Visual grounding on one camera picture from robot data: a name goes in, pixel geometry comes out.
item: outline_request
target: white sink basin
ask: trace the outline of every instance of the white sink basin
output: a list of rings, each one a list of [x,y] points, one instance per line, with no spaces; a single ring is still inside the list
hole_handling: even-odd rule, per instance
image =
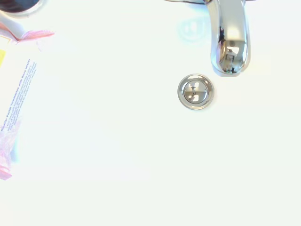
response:
[[[33,204],[11,211],[24,225],[299,225],[300,46],[271,2],[247,3],[251,63],[236,78],[213,71],[205,6],[116,0],[58,13],[7,182],[25,188],[6,203]],[[201,111],[177,96],[192,73],[215,88]]]

